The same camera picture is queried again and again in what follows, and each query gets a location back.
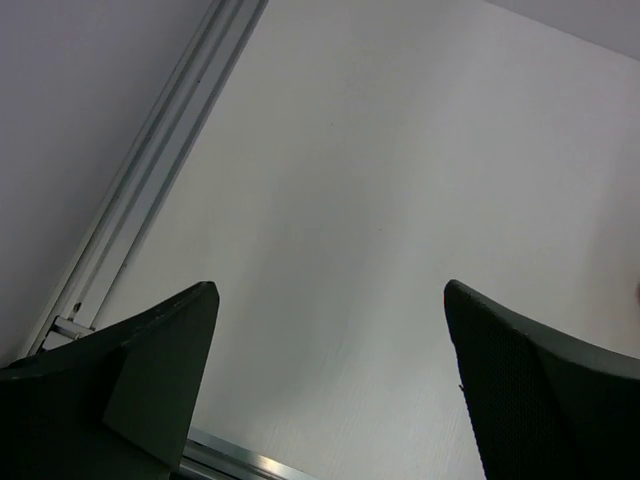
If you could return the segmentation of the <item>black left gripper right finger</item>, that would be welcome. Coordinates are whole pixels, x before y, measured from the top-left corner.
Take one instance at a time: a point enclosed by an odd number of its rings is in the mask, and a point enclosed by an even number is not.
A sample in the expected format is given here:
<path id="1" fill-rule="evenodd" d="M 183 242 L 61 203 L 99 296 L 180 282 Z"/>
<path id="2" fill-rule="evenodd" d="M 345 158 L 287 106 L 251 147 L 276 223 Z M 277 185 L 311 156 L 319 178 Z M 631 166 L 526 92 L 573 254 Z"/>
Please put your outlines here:
<path id="1" fill-rule="evenodd" d="M 636 479 L 639 361 L 458 280 L 444 311 L 488 479 Z"/>

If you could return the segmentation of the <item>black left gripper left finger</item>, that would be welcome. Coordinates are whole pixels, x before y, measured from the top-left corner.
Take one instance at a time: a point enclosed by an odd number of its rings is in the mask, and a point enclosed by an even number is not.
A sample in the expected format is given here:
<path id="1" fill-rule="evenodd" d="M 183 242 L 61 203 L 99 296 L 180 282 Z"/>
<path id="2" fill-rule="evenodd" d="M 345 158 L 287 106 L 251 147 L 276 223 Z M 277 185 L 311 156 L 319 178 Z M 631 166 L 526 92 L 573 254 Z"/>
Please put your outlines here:
<path id="1" fill-rule="evenodd" d="M 1 370 L 4 479 L 168 479 L 219 309 L 212 282 Z"/>

